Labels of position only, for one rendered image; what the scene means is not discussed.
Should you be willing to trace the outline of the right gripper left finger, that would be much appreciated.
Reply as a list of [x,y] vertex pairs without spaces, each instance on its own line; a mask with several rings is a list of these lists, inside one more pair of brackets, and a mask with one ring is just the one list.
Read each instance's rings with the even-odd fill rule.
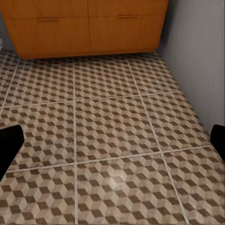
[[21,125],[0,130],[0,181],[23,144]]

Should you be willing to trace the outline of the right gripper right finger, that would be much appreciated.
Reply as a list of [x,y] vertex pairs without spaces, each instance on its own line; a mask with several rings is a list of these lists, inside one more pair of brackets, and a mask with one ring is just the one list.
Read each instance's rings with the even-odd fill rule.
[[210,136],[210,142],[225,162],[225,126],[214,125]]

